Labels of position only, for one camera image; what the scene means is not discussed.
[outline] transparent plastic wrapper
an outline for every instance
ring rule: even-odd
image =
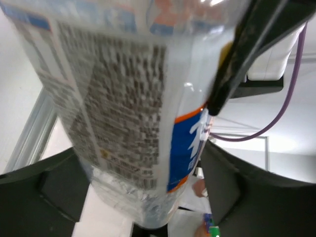
[[[144,228],[179,204],[249,0],[0,0],[100,198]]]

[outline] purple cable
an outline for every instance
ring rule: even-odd
[[[227,141],[227,142],[244,142],[244,141],[248,141],[250,139],[253,139],[253,138],[256,138],[256,137],[262,135],[263,133],[268,131],[270,128],[272,128],[280,120],[280,118],[283,116],[284,112],[286,111],[288,105],[290,104],[290,100],[291,100],[292,95],[293,95],[295,83],[296,83],[296,80],[297,80],[297,77],[298,77],[298,73],[299,73],[300,66],[301,66],[301,61],[302,61],[306,29],[307,29],[307,24],[305,25],[305,27],[303,28],[302,32],[300,33],[300,36],[299,36],[299,39],[298,39],[298,46],[297,46],[297,50],[296,50],[295,64],[294,64],[294,69],[293,69],[293,73],[292,73],[290,86],[289,86],[289,89],[288,89],[285,101],[284,101],[284,103],[282,105],[282,108],[281,108],[280,112],[278,113],[278,115],[275,117],[275,119],[272,120],[272,122],[270,122],[268,124],[268,126],[263,128],[259,132],[256,132],[255,134],[252,134],[252,135],[247,136],[247,137],[227,138],[227,137],[221,137],[221,136],[218,136],[216,134],[210,133],[210,135],[212,137],[214,137],[216,139],[219,139],[219,140]]]

